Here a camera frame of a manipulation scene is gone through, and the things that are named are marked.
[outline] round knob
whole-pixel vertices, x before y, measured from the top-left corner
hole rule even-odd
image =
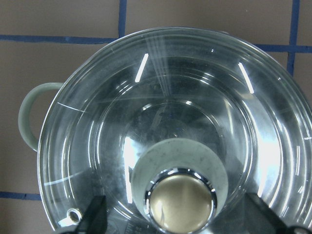
[[[163,230],[176,234],[203,228],[213,211],[207,185],[191,175],[172,175],[158,182],[149,199],[150,215]]]

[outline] tile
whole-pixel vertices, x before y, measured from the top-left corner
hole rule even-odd
[[[294,63],[294,79],[299,84],[312,107],[312,54],[296,54]]]
[[[64,82],[102,45],[0,42],[0,191],[38,193],[37,153],[22,140],[18,112],[39,84]],[[55,92],[44,94],[30,114],[36,136]]]
[[[298,25],[298,45],[312,45],[312,1],[301,0]]]
[[[0,198],[0,233],[50,234],[52,227],[41,201]]]
[[[189,26],[226,31],[251,43],[288,44],[291,11],[291,0],[129,0],[126,33]]]
[[[1,1],[0,34],[118,37],[117,0]]]
[[[268,52],[270,56],[273,57],[279,64],[281,64],[285,69],[287,68],[287,58],[288,53],[281,52]]]

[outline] pot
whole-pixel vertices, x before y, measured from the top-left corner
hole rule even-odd
[[[33,101],[59,89],[37,140]],[[312,226],[311,109],[268,54],[226,33],[156,28],[118,39],[64,83],[25,98],[19,129],[38,151],[54,229],[95,195],[107,233],[242,233],[256,193],[288,226]]]

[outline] pot handle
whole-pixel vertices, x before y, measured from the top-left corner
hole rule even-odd
[[[58,90],[63,83],[45,83],[33,88],[24,98],[19,109],[19,132],[26,144],[34,151],[38,150],[39,140],[30,129],[29,113],[37,97],[49,90]]]

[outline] lid knob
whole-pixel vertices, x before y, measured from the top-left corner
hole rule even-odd
[[[212,213],[213,200],[200,179],[176,174],[158,182],[150,193],[151,218],[163,230],[186,234],[203,228]]]

